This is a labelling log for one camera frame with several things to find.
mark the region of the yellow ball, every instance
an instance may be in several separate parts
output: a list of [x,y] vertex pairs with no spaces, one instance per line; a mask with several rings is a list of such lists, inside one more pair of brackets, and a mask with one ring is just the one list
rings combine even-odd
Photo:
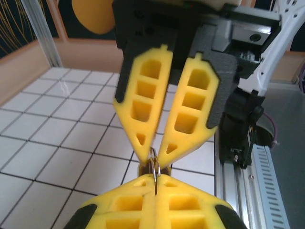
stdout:
[[78,21],[89,31],[105,34],[114,28],[113,0],[72,0]]

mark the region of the keyring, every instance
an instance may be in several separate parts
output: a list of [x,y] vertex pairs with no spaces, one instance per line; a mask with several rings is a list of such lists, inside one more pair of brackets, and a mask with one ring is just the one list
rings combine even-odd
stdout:
[[156,167],[158,168],[158,177],[161,176],[161,170],[160,170],[160,165],[159,165],[159,162],[158,162],[158,158],[156,156],[156,151],[152,147],[150,149],[149,161],[150,161],[149,172],[153,174],[154,187],[155,187],[155,192],[157,194],[157,173],[156,173]]

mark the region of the white tiled floor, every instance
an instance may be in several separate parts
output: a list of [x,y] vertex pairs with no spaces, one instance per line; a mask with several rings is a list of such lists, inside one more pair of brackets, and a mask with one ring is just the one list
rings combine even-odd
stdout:
[[[95,195],[137,177],[112,106],[118,74],[52,68],[0,108],[0,228],[62,229]],[[170,85],[158,151],[176,86]],[[172,176],[214,193],[214,139]]]

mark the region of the black foam padding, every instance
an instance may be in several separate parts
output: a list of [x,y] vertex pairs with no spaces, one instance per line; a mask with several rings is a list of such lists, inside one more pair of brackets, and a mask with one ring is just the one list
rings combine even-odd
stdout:
[[90,204],[78,209],[63,229],[86,229],[97,205]]
[[215,209],[224,224],[225,229],[247,229],[244,222],[234,210],[224,205],[216,205]]
[[128,1],[114,1],[113,12],[117,31],[117,46],[123,50],[123,63],[118,81],[115,99],[122,103],[125,98],[134,59],[150,50],[165,44],[173,51],[177,30],[162,25],[153,17],[154,5],[134,5]]
[[219,85],[214,98],[206,127],[212,129],[220,122],[225,103],[231,93],[237,68],[237,59],[229,54],[211,50],[216,27],[208,24],[197,29],[189,56],[203,53],[203,60],[208,61],[219,77]]

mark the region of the white tile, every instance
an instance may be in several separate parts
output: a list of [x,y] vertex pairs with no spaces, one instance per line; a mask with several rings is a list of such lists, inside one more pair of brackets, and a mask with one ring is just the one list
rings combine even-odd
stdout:
[[105,130],[105,126],[78,123],[62,146],[93,152]]
[[176,161],[173,167],[214,175],[214,143],[204,143],[199,149]]
[[68,97],[73,90],[78,86],[78,83],[70,83],[65,81],[57,82],[46,94],[60,97]]
[[3,135],[18,137],[21,139],[29,139],[29,137],[41,126],[41,124],[46,120],[46,117],[23,114],[17,119]]
[[17,152],[25,141],[0,137],[0,168]]
[[4,221],[5,229],[49,229],[70,190],[34,182]]
[[2,222],[31,181],[0,174],[0,184],[0,222]]
[[96,153],[117,156],[130,159],[132,156],[132,145],[125,131],[119,128],[109,127],[96,149]]
[[37,180],[73,188],[91,154],[60,148]]
[[167,91],[175,93],[177,91],[177,86],[173,85],[173,84],[169,84],[168,88],[167,88]]
[[89,73],[87,70],[72,69],[61,80],[81,82]]
[[215,135],[213,135],[212,137],[210,137],[210,138],[208,139],[208,141],[214,142],[214,139],[215,139]]
[[113,76],[111,77],[111,79],[109,80],[107,85],[117,86],[118,85],[119,76],[120,75],[118,73],[113,74]]
[[71,98],[93,100],[102,86],[81,84],[71,95]]
[[132,181],[138,177],[138,166],[139,166],[138,162],[133,162],[133,161],[130,162],[123,184]]
[[59,107],[63,100],[63,98],[43,96],[27,112],[49,116]]
[[116,88],[115,87],[104,87],[101,93],[95,99],[99,102],[113,103],[114,95]]
[[166,122],[167,122],[167,119],[168,119],[168,114],[169,114],[168,111],[163,111],[162,112],[157,133],[164,134]]
[[33,141],[59,146],[75,122],[50,118],[32,138]]
[[167,93],[165,102],[164,102],[164,106],[163,106],[163,110],[165,110],[165,111],[171,110],[174,97],[175,97],[174,93]]
[[92,103],[81,120],[84,122],[109,125],[114,114],[115,110],[111,104]]
[[186,184],[194,186],[200,190],[203,190],[211,195],[215,195],[214,193],[214,176],[192,173],[181,171],[178,169],[172,169],[171,176],[175,179],[178,179]]
[[17,118],[20,114],[16,112],[10,111],[2,111],[0,110],[0,132],[7,127],[15,118]]
[[27,142],[3,169],[3,172],[35,179],[57,148]]
[[59,80],[65,75],[65,73],[68,72],[68,70],[69,69],[67,68],[50,68],[45,74],[41,76],[41,78]]
[[[154,138],[154,141],[152,143],[153,148],[156,150],[156,154],[158,154],[158,152],[160,150],[160,145],[161,145],[161,142],[162,142],[162,138],[163,138],[163,135],[156,134],[156,136]],[[139,161],[136,153],[133,154],[132,160]]]
[[41,80],[38,79],[34,81],[31,85],[26,87],[23,91],[24,92],[33,92],[43,94],[45,93],[52,85],[55,84],[53,80]]
[[25,111],[38,98],[39,95],[36,94],[19,93],[9,100],[2,108],[14,111]]
[[127,165],[122,159],[93,155],[75,189],[96,195],[114,189],[121,184]]
[[113,118],[113,120],[111,121],[110,123],[111,126],[116,126],[116,127],[120,127],[120,128],[123,128],[120,120],[119,120],[119,117],[118,115],[116,114],[115,117]]
[[73,191],[52,229],[63,229],[77,209],[79,209],[84,202],[93,197],[95,196]]
[[92,72],[84,83],[96,83],[96,84],[106,84],[113,73],[106,72]]
[[85,112],[89,105],[90,102],[88,101],[67,99],[53,116],[72,120],[79,120],[79,118]]

